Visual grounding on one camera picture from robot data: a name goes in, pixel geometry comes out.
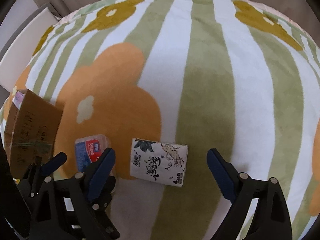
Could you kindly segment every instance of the silver screw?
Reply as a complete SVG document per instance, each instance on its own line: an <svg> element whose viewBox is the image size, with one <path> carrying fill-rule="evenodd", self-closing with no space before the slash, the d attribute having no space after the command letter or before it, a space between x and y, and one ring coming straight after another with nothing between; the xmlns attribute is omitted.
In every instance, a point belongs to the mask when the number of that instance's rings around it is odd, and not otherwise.
<svg viewBox="0 0 320 240"><path fill-rule="evenodd" d="M276 178L270 178L270 181L273 183L273 184L277 184L278 183L278 180Z"/></svg>
<svg viewBox="0 0 320 240"><path fill-rule="evenodd" d="M241 179L247 179L249 177L248 174L246 174L245 172L241 172L239 176Z"/></svg>
<svg viewBox="0 0 320 240"><path fill-rule="evenodd" d="M112 232L113 232L113 228L112 228L112 227L107 227L107 228L106 228L106 232L107 232L108 234L112 233Z"/></svg>
<svg viewBox="0 0 320 240"><path fill-rule="evenodd" d="M50 176L45 177L44 182L49 183L52 180Z"/></svg>
<svg viewBox="0 0 320 240"><path fill-rule="evenodd" d="M81 179L83 177L83 173L82 172L77 172L76 174L75 174L75 178L76 179Z"/></svg>
<svg viewBox="0 0 320 240"><path fill-rule="evenodd" d="M93 205L92 205L92 208L93 208L94 210L98 210L100 207L99 207L98 204L93 204Z"/></svg>

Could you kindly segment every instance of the cardboard box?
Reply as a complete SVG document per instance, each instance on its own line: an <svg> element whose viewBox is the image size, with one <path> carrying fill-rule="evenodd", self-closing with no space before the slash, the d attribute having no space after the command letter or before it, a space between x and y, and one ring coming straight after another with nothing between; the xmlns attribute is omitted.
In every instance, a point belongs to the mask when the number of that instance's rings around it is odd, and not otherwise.
<svg viewBox="0 0 320 240"><path fill-rule="evenodd" d="M6 127L4 143L11 174L22 179L27 167L42 157L46 163L52 157L53 144L60 124L62 111L30 90L24 94L20 106L12 103Z"/></svg>

